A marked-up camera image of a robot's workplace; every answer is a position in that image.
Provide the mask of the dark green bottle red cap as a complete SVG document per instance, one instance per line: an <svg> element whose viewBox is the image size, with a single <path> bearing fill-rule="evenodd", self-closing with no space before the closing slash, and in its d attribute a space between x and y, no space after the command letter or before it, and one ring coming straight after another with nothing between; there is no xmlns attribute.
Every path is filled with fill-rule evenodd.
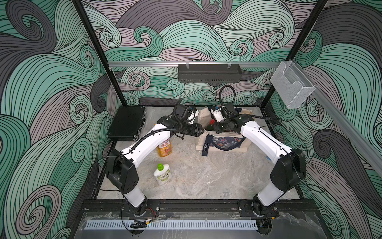
<svg viewBox="0 0 382 239"><path fill-rule="evenodd" d="M207 131L214 131L214 123L215 123L215 120L214 119L211 119L209 125L206 127L206 130Z"/></svg>

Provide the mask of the cream canvas shopping bag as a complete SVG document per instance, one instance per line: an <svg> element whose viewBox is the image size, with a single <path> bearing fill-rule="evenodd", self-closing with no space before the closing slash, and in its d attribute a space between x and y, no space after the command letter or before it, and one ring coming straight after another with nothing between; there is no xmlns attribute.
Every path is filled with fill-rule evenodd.
<svg viewBox="0 0 382 239"><path fill-rule="evenodd" d="M199 110L198 123L203 126L204 133L197 137L197 151L201 151L202 155L207 156L210 151L246 152L248 150L252 142L239 133L223 132L217 134L215 131L207 131L206 127L211 119L213 118L209 108Z"/></svg>

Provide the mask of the large orange soap bottle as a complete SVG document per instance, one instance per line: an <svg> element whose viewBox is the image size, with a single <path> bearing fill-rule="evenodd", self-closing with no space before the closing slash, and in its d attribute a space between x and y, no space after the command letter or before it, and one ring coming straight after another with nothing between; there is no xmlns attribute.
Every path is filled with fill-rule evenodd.
<svg viewBox="0 0 382 239"><path fill-rule="evenodd" d="M172 153L172 145L171 145L171 140L167 139L163 142L161 142L157 146L157 152L160 157L165 157L168 156Z"/></svg>

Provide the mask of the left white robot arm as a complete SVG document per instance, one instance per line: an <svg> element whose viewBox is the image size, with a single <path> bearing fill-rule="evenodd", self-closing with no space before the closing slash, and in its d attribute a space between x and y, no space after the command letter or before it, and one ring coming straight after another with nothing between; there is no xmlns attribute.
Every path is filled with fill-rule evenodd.
<svg viewBox="0 0 382 239"><path fill-rule="evenodd" d="M135 144L122 151L112 151L105 176L132 207L143 210L147 200L138 186L137 168L157 146L176 133L197 137L204 133L204 129L199 123L189 124L176 117L164 116Z"/></svg>

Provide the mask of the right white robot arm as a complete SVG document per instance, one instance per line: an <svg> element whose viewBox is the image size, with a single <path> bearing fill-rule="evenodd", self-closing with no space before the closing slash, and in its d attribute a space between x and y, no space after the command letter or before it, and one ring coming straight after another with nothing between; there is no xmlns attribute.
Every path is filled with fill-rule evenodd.
<svg viewBox="0 0 382 239"><path fill-rule="evenodd" d="M262 129L246 114L231 119L215 121L216 133L231 131L241 134L257 145L274 164L270 182L253 198L252 208L257 216L269 217L276 210L274 203L306 177L306 162L303 152L281 143Z"/></svg>

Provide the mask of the white bottle green cap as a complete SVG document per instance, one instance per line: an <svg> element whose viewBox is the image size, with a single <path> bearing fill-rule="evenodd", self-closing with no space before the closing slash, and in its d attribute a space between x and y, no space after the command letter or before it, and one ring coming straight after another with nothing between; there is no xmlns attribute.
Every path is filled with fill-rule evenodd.
<svg viewBox="0 0 382 239"><path fill-rule="evenodd" d="M159 163L153 175L159 185L167 183L169 180L172 179L170 165Z"/></svg>

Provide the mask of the black hard carrying case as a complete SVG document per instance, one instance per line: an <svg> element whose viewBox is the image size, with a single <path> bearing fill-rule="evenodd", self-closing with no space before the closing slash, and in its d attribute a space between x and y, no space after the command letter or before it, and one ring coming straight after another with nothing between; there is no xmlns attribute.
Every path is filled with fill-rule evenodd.
<svg viewBox="0 0 382 239"><path fill-rule="evenodd" d="M138 141L146 122L143 106L121 106L107 133L112 141Z"/></svg>

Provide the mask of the clear plastic wall bin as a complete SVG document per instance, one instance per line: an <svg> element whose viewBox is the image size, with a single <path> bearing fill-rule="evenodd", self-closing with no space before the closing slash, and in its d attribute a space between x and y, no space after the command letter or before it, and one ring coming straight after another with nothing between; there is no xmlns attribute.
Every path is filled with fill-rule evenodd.
<svg viewBox="0 0 382 239"><path fill-rule="evenodd" d="M279 64L271 84L288 109L298 109L315 90L303 68L292 60Z"/></svg>

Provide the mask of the aluminium wall rail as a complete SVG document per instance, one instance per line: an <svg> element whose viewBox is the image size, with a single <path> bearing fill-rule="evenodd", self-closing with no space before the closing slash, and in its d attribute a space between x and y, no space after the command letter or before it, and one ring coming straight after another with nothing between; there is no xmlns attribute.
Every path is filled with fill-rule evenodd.
<svg viewBox="0 0 382 239"><path fill-rule="evenodd" d="M192 64L200 65L225 65L227 67L238 64L244 68L277 68L281 62L190 62L190 61L109 61L107 64L111 68L115 67L178 67L185 64L189 67Z"/></svg>

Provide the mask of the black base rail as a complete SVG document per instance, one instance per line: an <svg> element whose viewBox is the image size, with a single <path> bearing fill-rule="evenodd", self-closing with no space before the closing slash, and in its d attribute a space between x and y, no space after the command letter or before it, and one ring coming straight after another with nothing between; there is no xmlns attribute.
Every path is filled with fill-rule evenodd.
<svg viewBox="0 0 382 239"><path fill-rule="evenodd" d="M258 219L252 200L245 199L149 199L143 208L136 209L122 200L85 200L81 213L122 215L124 217L166 217L176 213L229 213L234 216Z"/></svg>

